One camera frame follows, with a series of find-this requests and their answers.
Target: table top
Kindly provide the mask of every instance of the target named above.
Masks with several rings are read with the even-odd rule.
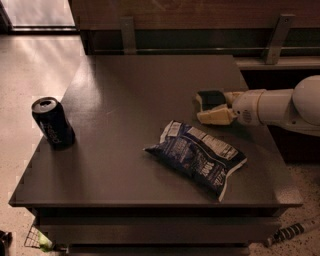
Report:
[[[42,138],[10,204],[24,207],[290,207],[302,204],[267,127],[204,126],[200,90],[246,90],[232,56],[94,56],[79,67],[62,104],[75,144]],[[165,126],[191,124],[240,149],[247,163],[222,202],[143,148]]]

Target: chip bag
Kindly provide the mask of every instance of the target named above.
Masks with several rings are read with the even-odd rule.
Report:
[[[231,145],[188,124],[171,121],[160,142],[144,149],[167,165],[188,175],[223,199],[227,178],[246,161]]]

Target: dark wood panel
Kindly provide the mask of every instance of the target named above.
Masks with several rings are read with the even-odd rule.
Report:
[[[273,28],[280,14],[294,14],[295,28],[319,27],[320,2],[225,0],[73,0],[80,29],[120,29],[133,16],[137,29]]]
[[[244,256],[249,255],[249,249],[246,247],[94,247],[81,246],[70,247],[70,256],[138,256],[138,255],[174,255],[174,256]]]

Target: can lid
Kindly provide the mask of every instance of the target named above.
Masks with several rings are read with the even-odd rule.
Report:
[[[32,112],[42,114],[51,111],[58,104],[58,101],[53,97],[45,97],[38,99],[32,104]]]

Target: metal bar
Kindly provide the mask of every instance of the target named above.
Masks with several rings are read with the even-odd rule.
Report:
[[[120,19],[122,43],[124,54],[136,54],[136,38],[133,17],[122,17]]]
[[[281,48],[287,38],[294,17],[295,15],[293,14],[280,15],[277,26],[273,31],[271,40],[267,47],[267,52],[265,54],[265,64],[275,65],[278,63],[281,54]]]

